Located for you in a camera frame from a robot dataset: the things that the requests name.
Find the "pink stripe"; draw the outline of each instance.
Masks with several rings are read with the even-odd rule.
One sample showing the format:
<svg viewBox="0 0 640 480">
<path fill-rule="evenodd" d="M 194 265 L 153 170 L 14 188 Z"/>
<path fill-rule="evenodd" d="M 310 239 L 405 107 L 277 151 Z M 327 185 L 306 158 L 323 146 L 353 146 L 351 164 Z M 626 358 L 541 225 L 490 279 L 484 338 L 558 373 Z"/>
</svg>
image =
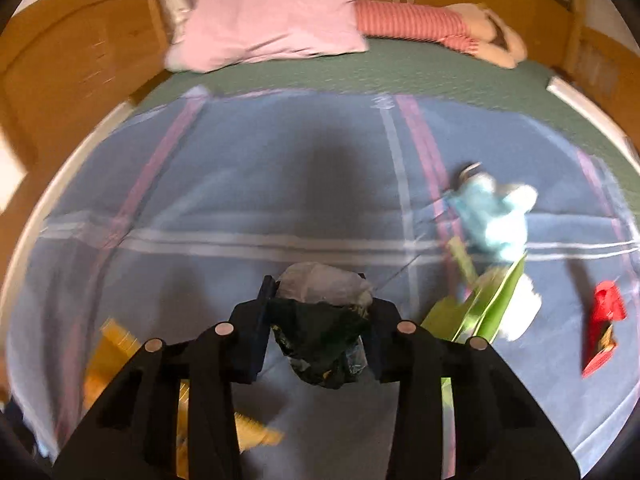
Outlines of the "pink stripe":
<svg viewBox="0 0 640 480">
<path fill-rule="evenodd" d="M 404 97 L 404 106 L 409 114 L 411 114 L 415 119 L 415 124 L 417 125 L 417 131 L 419 133 L 419 137 L 424 142 L 424 147 L 426 149 L 427 156 L 431 159 L 436 171 L 438 173 L 438 182 L 440 184 L 440 189 L 447 190 L 451 188 L 451 184 L 449 181 L 449 175 L 447 174 L 447 170 L 444 167 L 444 163 L 442 162 L 442 156 L 440 155 L 440 150 L 438 149 L 438 144 L 436 139 L 433 137 L 433 133 L 429 127 L 429 125 L 424 120 L 422 113 L 420 111 L 420 107 L 418 106 L 418 102 L 415 100 L 415 97 L 412 95 L 403 96 Z M 452 222 L 452 229 L 456 236 L 458 236 L 462 241 L 465 240 L 464 233 L 460 226 L 460 222 Z"/>
<path fill-rule="evenodd" d="M 612 217 L 611 224 L 613 226 L 613 231 L 616 233 L 616 238 L 619 242 L 625 241 L 623 232 L 620 229 L 620 220 L 614 216 L 613 208 L 609 204 L 604 190 L 602 189 L 602 181 L 598 176 L 598 171 L 595 169 L 591 158 L 588 157 L 580 148 L 577 148 L 576 151 L 578 154 L 578 161 L 580 162 L 580 168 L 582 169 L 584 176 L 587 178 L 593 192 L 598 197 L 605 214 Z M 638 275 L 634 272 L 634 267 L 631 263 L 631 256 L 627 253 L 622 254 L 622 257 L 625 261 L 626 270 L 632 283 L 631 295 L 634 298 L 634 306 L 636 308 L 636 337 L 638 338 L 638 344 L 640 344 L 640 296 L 638 290 L 640 282 L 638 280 Z M 638 352 L 638 376 L 640 376 L 640 351 Z M 637 393 L 638 400 L 640 400 L 640 389 Z"/>
<path fill-rule="evenodd" d="M 449 463 L 447 464 L 447 477 L 451 478 L 456 474 L 456 413 L 451 417 L 450 427 L 451 440 L 449 441 Z"/>
<path fill-rule="evenodd" d="M 447 251 L 446 244 L 449 241 L 449 233 L 447 226 L 442 221 L 442 215 L 444 214 L 444 207 L 442 200 L 440 199 L 440 191 L 438 190 L 438 181 L 431 160 L 429 158 L 428 150 L 425 144 L 422 142 L 422 131 L 420 129 L 420 123 L 416 120 L 415 115 L 412 113 L 410 107 L 409 96 L 397 95 L 396 102 L 400 108 L 404 121 L 411 131 L 412 138 L 414 140 L 415 149 L 418 152 L 418 158 L 420 158 L 420 164 L 422 165 L 422 171 L 429 187 L 431 199 L 433 200 L 433 208 L 435 212 L 436 229 L 438 236 L 443 245 L 443 252 L 447 267 L 447 283 L 449 284 L 449 293 L 455 294 L 456 282 L 455 282 L 455 268 L 453 267 L 453 261 Z"/>
<path fill-rule="evenodd" d="M 444 20 L 444 14 L 442 14 L 441 12 L 437 13 L 433 17 L 433 25 L 431 27 L 431 33 L 432 33 L 433 39 L 436 41 L 439 41 L 442 38 L 445 38 L 446 36 L 448 36 L 447 23 Z"/>
<path fill-rule="evenodd" d="M 197 112 L 202 108 L 204 101 L 204 99 L 192 99 L 187 101 L 180 114 L 175 118 L 172 125 L 164 134 L 164 137 L 151 155 L 151 158 L 143 167 L 136 183 L 129 191 L 125 201 L 122 203 L 119 212 L 114 217 L 113 221 L 111 221 L 111 233 L 106 237 L 105 243 L 100 248 L 100 251 L 92 265 L 90 277 L 86 286 L 87 298 L 90 298 L 92 292 L 94 292 L 100 271 L 102 270 L 104 263 L 107 261 L 109 254 L 115 247 L 117 247 L 122 238 L 126 236 L 132 221 L 131 216 L 140 206 L 140 202 L 144 198 L 155 178 L 158 176 L 165 160 L 186 132 L 187 126 L 189 126 Z M 81 342 L 81 324 L 78 320 L 71 328 L 69 338 L 66 342 L 66 348 L 62 356 L 62 375 L 65 378 L 65 383 L 63 384 L 63 398 L 60 405 L 60 414 L 54 429 L 56 440 L 62 444 L 64 444 L 69 438 L 72 431 L 72 428 L 70 428 L 71 421 L 75 420 L 77 416 L 75 411 L 76 406 L 79 404 L 79 399 L 78 391 L 76 389 L 76 379 L 81 373 L 81 371 L 78 370 L 78 366 L 81 364 L 78 359 Z"/>
<path fill-rule="evenodd" d="M 478 42 L 478 40 L 469 38 L 468 47 L 465 49 L 465 51 L 467 54 L 477 54 L 479 46 L 480 43 Z"/>
<path fill-rule="evenodd" d="M 434 34 L 434 28 L 435 28 L 435 19 L 434 19 L 434 15 L 433 13 L 431 13 L 431 16 L 428 20 L 425 20 L 424 23 L 424 27 L 425 27 L 425 33 L 424 33 L 424 39 L 426 40 L 427 38 L 434 38 L 435 34 Z"/>
<path fill-rule="evenodd" d="M 473 45 L 471 38 L 466 36 L 448 36 L 442 40 L 442 44 L 463 54 L 470 54 L 471 46 Z"/>
</svg>

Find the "red cloth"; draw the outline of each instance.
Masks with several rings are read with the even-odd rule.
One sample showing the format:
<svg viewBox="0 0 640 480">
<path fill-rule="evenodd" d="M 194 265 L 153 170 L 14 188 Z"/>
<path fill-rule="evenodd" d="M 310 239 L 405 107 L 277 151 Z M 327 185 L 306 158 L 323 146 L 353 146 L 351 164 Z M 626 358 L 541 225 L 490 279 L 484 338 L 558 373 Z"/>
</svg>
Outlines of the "red cloth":
<svg viewBox="0 0 640 480">
<path fill-rule="evenodd" d="M 465 54 L 478 49 L 462 17 L 445 7 L 356 0 L 358 31 L 365 36 L 435 41 Z"/>
<path fill-rule="evenodd" d="M 613 321 L 625 319 L 625 304 L 615 282 L 601 282 L 593 293 L 593 309 L 587 332 L 588 360 L 582 376 L 588 377 L 613 355 L 618 343 L 613 338 Z"/>
</svg>

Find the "blue blanket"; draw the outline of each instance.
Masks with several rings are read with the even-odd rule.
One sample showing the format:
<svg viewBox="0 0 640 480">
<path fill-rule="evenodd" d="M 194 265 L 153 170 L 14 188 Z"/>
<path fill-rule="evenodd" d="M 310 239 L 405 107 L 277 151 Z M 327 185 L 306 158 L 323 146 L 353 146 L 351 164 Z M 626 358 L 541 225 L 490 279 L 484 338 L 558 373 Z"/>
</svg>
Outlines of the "blue blanket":
<svg viewBox="0 0 640 480">
<path fill-rule="evenodd" d="M 586 473 L 638 400 L 640 236 L 615 180 L 531 118 L 386 94 L 196 88 L 96 148 L 47 219 L 12 315 L 10 377 L 39 439 L 56 453 L 78 423 L 108 317 L 140 340 L 182 341 L 254 298 L 263 275 L 316 261 L 364 272 L 421 321 L 458 285 L 444 243 L 464 233 L 443 195 L 475 161 L 540 193 L 526 273 L 542 309 L 495 347 Z M 602 280 L 616 280 L 628 318 L 613 359 L 583 379 Z M 238 411 L 286 434 L 243 455 L 261 478 L 383 478 L 394 384 L 364 374 L 337 391 L 312 387 L 271 341 L 257 383 L 234 395 Z"/>
</svg>

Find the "plastic bag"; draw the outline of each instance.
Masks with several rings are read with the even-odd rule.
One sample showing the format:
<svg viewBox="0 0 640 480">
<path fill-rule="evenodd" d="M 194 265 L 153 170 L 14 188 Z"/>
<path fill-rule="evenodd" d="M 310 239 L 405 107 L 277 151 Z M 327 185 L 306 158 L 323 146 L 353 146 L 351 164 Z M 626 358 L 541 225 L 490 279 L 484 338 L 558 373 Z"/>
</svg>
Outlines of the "plastic bag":
<svg viewBox="0 0 640 480">
<path fill-rule="evenodd" d="M 373 301 L 371 284 L 355 272 L 317 262 L 293 264 L 280 276 L 276 296 L 300 303 L 368 307 Z"/>
</svg>

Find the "wooden bed frame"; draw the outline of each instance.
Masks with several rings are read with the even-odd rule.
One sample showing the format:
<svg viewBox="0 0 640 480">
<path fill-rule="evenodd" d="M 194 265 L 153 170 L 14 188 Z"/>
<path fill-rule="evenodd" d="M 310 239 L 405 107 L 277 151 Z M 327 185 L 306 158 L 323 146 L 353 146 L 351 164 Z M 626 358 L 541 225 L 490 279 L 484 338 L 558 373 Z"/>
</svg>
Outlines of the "wooden bed frame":
<svg viewBox="0 0 640 480">
<path fill-rule="evenodd" d="M 511 5 L 510 0 L 482 1 L 498 13 Z M 580 0 L 573 0 L 570 10 L 568 4 L 540 1 L 542 10 L 522 23 L 533 28 L 518 32 L 535 38 L 535 27 L 545 21 L 540 16 L 564 9 L 558 21 L 567 43 L 562 64 L 601 98 L 600 105 L 629 136 L 637 132 L 640 139 L 640 108 L 633 102 L 640 95 L 640 58 L 583 27 Z M 540 36 L 550 30 L 543 25 Z M 607 62 L 621 63 L 617 78 L 607 76 L 602 83 L 585 68 L 590 45 Z M 164 73 L 167 47 L 159 0 L 39 0 L 9 21 L 0 36 L 0 124 L 27 174 L 0 213 L 0 285 L 20 233 L 56 172 L 110 110 Z M 540 61 L 547 62 L 544 53 L 540 50 Z"/>
<path fill-rule="evenodd" d="M 0 124 L 26 176 L 0 214 L 0 283 L 31 211 L 78 144 L 161 73 L 159 0 L 39 0 L 0 36 Z"/>
</svg>

